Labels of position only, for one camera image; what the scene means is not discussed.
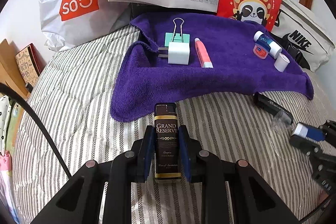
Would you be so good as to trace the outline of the small Vaseline jar blue lid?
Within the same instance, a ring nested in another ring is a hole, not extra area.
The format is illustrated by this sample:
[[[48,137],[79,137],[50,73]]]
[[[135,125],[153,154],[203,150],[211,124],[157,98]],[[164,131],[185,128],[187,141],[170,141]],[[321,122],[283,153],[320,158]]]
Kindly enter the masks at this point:
[[[270,52],[270,46],[267,42],[256,40],[255,46],[253,48],[253,53],[260,59],[264,60]]]

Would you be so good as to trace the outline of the purple towel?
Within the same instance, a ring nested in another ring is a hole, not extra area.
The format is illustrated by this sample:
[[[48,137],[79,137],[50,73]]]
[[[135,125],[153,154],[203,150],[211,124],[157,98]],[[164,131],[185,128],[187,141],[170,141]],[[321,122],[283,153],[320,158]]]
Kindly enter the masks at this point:
[[[213,92],[298,92],[314,96],[309,76],[290,60],[283,72],[272,57],[254,53],[255,22],[196,13],[145,13],[131,21],[140,35],[127,50],[118,73],[110,114],[131,122],[154,111],[157,103],[178,102]],[[165,34],[188,34],[190,55],[186,65],[169,64],[159,56]]]

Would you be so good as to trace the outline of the white USB charger plug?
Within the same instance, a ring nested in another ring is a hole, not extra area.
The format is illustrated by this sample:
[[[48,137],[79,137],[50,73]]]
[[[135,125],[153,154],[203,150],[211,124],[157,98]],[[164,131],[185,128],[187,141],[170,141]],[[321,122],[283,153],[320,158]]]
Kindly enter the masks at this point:
[[[159,47],[158,57],[167,59],[169,64],[188,65],[190,45],[183,42],[170,42],[168,47]]]

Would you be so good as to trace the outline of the pink lip balm tube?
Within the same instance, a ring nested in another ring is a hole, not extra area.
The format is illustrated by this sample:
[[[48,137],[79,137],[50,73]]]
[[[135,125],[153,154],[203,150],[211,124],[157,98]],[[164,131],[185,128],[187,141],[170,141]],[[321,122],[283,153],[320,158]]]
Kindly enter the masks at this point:
[[[202,68],[213,68],[213,64],[210,60],[209,54],[205,45],[199,38],[194,39],[195,50]]]

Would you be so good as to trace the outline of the white Nike bag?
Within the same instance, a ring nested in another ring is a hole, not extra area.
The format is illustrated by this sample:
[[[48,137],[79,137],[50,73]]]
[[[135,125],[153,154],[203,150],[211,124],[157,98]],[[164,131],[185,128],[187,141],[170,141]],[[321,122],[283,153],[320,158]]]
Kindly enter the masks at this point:
[[[291,0],[282,0],[271,34],[299,66],[312,72],[327,63],[335,50],[315,14]]]

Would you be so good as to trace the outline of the black mascara tube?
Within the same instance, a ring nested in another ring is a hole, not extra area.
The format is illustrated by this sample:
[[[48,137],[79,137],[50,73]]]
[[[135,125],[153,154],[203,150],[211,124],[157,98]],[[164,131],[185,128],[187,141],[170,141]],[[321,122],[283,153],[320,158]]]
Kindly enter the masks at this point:
[[[291,112],[289,112],[284,107],[280,106],[278,103],[274,102],[267,96],[256,92],[253,95],[253,102],[257,107],[261,108],[262,110],[265,110],[266,112],[268,112],[273,116],[276,116],[277,113],[283,111],[289,117],[290,122],[293,123],[294,118]]]

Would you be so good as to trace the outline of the white Miniso plastic bag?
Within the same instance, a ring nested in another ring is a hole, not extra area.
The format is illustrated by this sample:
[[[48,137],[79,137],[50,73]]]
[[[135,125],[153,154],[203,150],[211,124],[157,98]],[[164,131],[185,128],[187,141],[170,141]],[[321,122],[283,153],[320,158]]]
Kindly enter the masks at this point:
[[[129,24],[126,2],[39,0],[41,31],[52,51],[65,51]]]

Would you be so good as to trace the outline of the small white cap jar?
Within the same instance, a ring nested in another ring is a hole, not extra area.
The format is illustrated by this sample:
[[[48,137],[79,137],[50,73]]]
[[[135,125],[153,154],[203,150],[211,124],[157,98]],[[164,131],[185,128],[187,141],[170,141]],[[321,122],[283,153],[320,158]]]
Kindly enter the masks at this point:
[[[307,124],[298,122],[292,132],[292,135],[298,135],[302,138],[306,138],[308,135],[309,126]]]

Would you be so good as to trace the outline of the teal binder clip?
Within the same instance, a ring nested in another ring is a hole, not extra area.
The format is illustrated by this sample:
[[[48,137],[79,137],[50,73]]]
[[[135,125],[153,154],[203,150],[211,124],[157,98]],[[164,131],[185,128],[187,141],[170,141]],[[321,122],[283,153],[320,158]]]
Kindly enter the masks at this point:
[[[183,32],[184,22],[182,18],[173,19],[174,30],[165,33],[165,47],[168,47],[170,42],[190,43],[190,35]]]

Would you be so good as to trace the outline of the black Grand Reserve lighter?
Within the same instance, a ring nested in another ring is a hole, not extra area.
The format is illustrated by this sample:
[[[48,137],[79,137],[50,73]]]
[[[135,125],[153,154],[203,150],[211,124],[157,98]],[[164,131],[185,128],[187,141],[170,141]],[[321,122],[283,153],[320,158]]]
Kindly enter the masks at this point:
[[[154,129],[154,177],[157,181],[179,180],[182,175],[175,103],[157,103],[155,105]]]

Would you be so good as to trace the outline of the blue white bottle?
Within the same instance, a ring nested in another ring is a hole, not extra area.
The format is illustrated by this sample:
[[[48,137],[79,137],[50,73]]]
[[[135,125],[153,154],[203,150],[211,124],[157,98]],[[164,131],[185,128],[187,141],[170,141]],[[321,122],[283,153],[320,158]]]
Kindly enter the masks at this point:
[[[277,59],[279,54],[282,52],[282,47],[277,44],[272,38],[270,38],[268,35],[264,34],[261,31],[257,31],[254,34],[253,40],[255,41],[255,43],[266,46],[269,54],[274,59]]]

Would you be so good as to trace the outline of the brown patterned book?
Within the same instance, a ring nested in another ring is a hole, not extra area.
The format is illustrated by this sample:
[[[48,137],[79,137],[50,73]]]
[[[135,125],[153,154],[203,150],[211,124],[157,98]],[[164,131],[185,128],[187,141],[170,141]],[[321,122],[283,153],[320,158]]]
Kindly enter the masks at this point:
[[[18,52],[15,61],[24,82],[34,88],[43,68],[33,43]]]

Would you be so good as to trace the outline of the white tape roll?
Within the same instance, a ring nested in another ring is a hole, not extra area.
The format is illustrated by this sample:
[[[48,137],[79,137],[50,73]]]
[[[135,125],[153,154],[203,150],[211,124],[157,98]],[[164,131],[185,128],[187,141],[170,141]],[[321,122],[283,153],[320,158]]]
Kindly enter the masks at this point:
[[[286,67],[290,64],[290,60],[284,54],[280,53],[274,62],[274,67],[279,72],[284,72]]]

